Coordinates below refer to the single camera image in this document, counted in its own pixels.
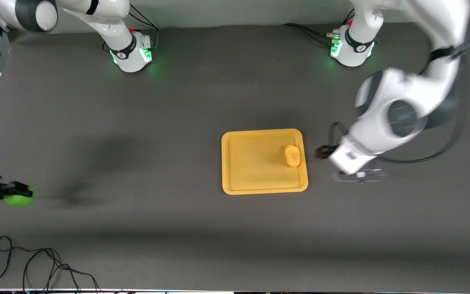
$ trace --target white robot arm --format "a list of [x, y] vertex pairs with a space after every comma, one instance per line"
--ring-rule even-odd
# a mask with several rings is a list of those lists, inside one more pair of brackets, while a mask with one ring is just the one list
[[58, 6], [94, 28], [124, 72], [136, 72], [152, 60], [151, 39], [130, 32], [123, 22], [129, 0], [0, 0], [0, 40], [5, 26], [49, 32], [58, 22]]
[[331, 56], [343, 65], [361, 65], [370, 55], [383, 24], [380, 9], [401, 10], [429, 36], [431, 58], [423, 74], [385, 69], [361, 86], [355, 107], [358, 121], [343, 136], [330, 161], [347, 175], [355, 174], [380, 154], [418, 135], [427, 117], [448, 95], [459, 69], [470, 16], [468, 0], [351, 0], [355, 19]]

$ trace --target yellow plate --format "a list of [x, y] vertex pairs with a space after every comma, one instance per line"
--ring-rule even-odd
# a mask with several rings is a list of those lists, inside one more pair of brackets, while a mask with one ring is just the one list
[[[287, 145], [300, 165], [286, 162]], [[229, 195], [301, 192], [308, 187], [302, 133], [297, 129], [227, 132], [222, 136], [222, 188]]]

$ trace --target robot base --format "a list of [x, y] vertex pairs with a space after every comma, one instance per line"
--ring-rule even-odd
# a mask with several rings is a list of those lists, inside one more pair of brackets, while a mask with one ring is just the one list
[[[349, 28], [349, 25], [345, 24], [338, 29], [334, 29], [333, 33], [339, 33], [341, 36], [344, 36], [347, 28]], [[369, 56], [371, 56], [371, 50], [373, 49], [374, 45], [375, 43], [371, 44], [369, 48], [364, 46], [364, 51], [357, 53], [353, 47], [347, 43], [345, 38], [341, 38], [331, 48], [330, 56], [338, 60], [338, 62], [340, 62], [342, 65], [347, 67], [357, 67], [364, 63], [364, 61], [366, 61]]]
[[126, 59], [116, 58], [112, 52], [113, 61], [123, 72], [134, 73], [140, 71], [145, 65], [151, 62], [153, 50], [151, 48], [150, 36], [141, 34], [140, 32], [133, 32], [132, 35], [136, 38], [136, 47], [134, 51]]

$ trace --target table surface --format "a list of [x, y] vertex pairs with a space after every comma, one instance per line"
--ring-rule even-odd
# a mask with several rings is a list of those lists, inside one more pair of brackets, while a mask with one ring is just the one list
[[[334, 182], [308, 156], [305, 192], [222, 191], [225, 132], [296, 128], [309, 155], [330, 123], [355, 121], [366, 77], [425, 65], [416, 26], [385, 24], [378, 39], [347, 68], [291, 27], [168, 29], [153, 64], [126, 74], [95, 33], [18, 36], [0, 78], [0, 174], [37, 199], [0, 203], [0, 235], [56, 248], [103, 288], [470, 293], [470, 106], [450, 152], [380, 163], [384, 182]], [[451, 129], [389, 156], [427, 156]], [[13, 255], [0, 287], [20, 287], [29, 257]], [[49, 270], [33, 262], [32, 286]], [[56, 286], [73, 287], [67, 274]]]

